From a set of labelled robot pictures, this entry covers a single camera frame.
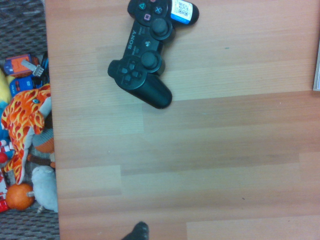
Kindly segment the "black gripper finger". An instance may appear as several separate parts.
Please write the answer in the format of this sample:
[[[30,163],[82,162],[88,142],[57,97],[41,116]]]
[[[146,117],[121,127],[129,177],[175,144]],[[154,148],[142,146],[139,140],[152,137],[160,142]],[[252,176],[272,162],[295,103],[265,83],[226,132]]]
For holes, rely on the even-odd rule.
[[[149,226],[143,222],[138,222],[132,231],[128,233],[122,240],[149,240],[150,239]]]

